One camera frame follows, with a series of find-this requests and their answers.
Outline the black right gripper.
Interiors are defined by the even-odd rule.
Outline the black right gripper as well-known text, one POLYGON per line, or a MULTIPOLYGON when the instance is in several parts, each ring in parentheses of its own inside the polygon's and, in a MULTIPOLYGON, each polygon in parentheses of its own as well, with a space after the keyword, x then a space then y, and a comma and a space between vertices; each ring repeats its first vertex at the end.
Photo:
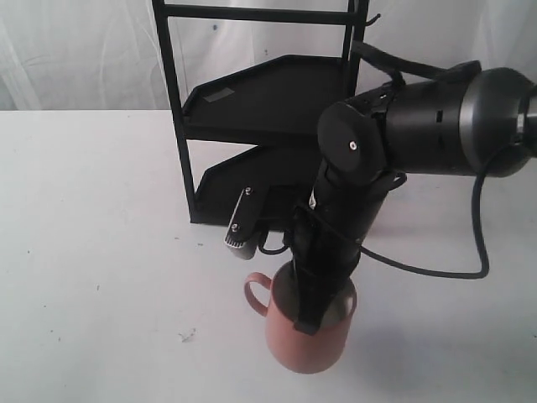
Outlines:
POLYGON ((310 336, 320 330, 336 289, 359 262, 360 247, 384 199, 405 182, 405 173, 388 170, 357 186, 321 164, 309 200, 296 205, 291 230, 295 330, 310 336))

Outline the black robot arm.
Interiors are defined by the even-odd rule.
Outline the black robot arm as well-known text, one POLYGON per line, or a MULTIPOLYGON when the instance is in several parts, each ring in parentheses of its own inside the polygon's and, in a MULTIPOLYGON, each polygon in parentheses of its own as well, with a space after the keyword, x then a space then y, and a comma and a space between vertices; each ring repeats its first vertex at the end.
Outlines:
POLYGON ((536 85, 513 69, 482 70, 477 63, 415 84, 394 73, 387 84, 328 107, 317 134, 320 169, 290 230, 294 326, 309 335, 366 253, 363 240, 385 197, 409 174, 474 178, 472 231, 481 266, 458 278, 487 276, 483 183, 535 157, 536 85))

